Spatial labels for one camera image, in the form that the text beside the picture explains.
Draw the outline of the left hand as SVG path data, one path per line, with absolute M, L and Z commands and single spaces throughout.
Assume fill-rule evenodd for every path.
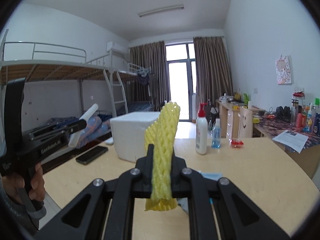
M 43 169 L 41 163 L 36 164 L 35 174 L 31 179 L 31 190 L 29 191 L 29 198 L 42 202 L 45 198 L 46 190 L 44 188 Z M 11 197 L 15 202 L 23 204 L 18 194 L 18 189 L 24 188 L 24 179 L 16 173 L 9 176 L 2 177 L 3 189 L 6 194 Z

